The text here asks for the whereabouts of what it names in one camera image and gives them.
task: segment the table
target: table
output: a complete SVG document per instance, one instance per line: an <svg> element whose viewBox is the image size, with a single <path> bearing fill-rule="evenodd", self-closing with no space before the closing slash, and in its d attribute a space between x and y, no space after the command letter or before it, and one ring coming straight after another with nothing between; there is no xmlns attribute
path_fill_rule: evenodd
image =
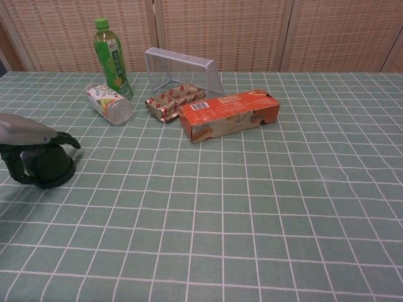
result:
<svg viewBox="0 0 403 302"><path fill-rule="evenodd" d="M123 127L86 101L101 74L0 78L0 112L82 145L56 189L0 163L1 301L403 301L403 76L221 76L279 122L192 144L149 116L146 73Z"/></svg>

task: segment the bottle cap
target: bottle cap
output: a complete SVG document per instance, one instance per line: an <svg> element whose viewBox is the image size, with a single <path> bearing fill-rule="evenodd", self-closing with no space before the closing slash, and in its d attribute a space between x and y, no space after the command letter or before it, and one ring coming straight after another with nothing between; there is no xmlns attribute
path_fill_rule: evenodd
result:
<svg viewBox="0 0 403 302"><path fill-rule="evenodd" d="M106 18L96 18L95 19L95 28L97 30L102 30L104 28L108 28L108 20Z"/></svg>

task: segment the grid pattern tablecloth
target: grid pattern tablecloth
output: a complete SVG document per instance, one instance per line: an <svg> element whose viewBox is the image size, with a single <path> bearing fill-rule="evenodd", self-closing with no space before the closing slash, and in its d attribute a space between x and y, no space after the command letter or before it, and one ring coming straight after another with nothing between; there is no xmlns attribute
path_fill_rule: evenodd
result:
<svg viewBox="0 0 403 302"><path fill-rule="evenodd" d="M403 77L222 73L279 122L191 144L150 117L111 126L100 74L0 79L0 112L67 131L77 173L21 186L0 162L0 301L403 301Z"/></svg>

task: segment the barcode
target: barcode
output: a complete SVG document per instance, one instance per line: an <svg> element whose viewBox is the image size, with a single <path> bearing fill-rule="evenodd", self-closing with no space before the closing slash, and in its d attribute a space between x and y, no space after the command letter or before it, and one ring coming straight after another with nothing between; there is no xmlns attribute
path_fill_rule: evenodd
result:
<svg viewBox="0 0 403 302"><path fill-rule="evenodd" d="M193 110L199 110L204 108L209 108L209 105L206 102L197 103L190 105Z"/></svg>

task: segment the orange box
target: orange box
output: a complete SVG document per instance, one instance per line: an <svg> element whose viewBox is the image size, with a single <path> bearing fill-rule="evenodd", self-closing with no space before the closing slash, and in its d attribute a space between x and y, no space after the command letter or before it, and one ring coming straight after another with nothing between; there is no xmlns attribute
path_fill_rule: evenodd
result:
<svg viewBox="0 0 403 302"><path fill-rule="evenodd" d="M179 107L182 126L193 143L274 123L280 103L264 90L208 99Z"/></svg>

